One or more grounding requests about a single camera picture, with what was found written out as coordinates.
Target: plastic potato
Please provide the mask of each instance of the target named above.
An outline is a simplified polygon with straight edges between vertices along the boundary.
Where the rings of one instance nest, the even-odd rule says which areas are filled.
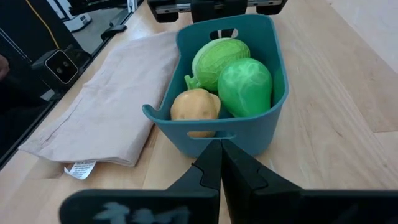
[[[209,120],[218,119],[221,101],[218,96],[204,89],[187,90],[176,97],[171,107],[171,119],[175,120]],[[213,137],[214,131],[190,131],[195,138]]]

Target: black clamp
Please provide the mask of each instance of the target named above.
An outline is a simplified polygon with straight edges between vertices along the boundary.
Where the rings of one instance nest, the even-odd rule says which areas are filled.
[[[232,224],[398,223],[398,191],[305,190],[229,140],[211,142],[166,190],[85,190],[63,202],[60,220],[215,224],[221,176]]]

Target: white label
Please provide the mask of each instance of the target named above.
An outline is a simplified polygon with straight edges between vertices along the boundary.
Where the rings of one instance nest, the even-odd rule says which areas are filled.
[[[64,167],[63,171],[65,171],[65,173],[71,175],[74,178],[84,180],[93,170],[95,163],[96,161],[77,162],[70,170]]]

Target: black device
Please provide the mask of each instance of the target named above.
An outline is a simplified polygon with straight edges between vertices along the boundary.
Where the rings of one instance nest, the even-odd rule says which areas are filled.
[[[398,223],[398,191],[305,190],[229,140],[214,140],[167,190],[78,192],[61,223],[217,223],[221,176],[231,223]]]
[[[40,78],[55,91],[67,91],[79,78],[79,68],[60,49],[41,56],[32,68],[38,71]]]
[[[192,21],[200,22],[244,14],[247,7],[256,7],[259,14],[278,14],[287,0],[148,0],[157,22],[175,22],[178,14],[191,12]]]

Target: plastic lettuce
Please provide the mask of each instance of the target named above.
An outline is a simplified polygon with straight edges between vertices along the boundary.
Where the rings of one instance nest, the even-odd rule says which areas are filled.
[[[272,77],[259,61],[243,58],[229,64],[218,80],[218,96],[235,117],[262,114],[271,107]]]
[[[249,47],[232,38],[212,40],[203,46],[192,62],[193,77],[184,77],[189,90],[204,88],[217,91],[218,77],[231,62],[250,57]]]

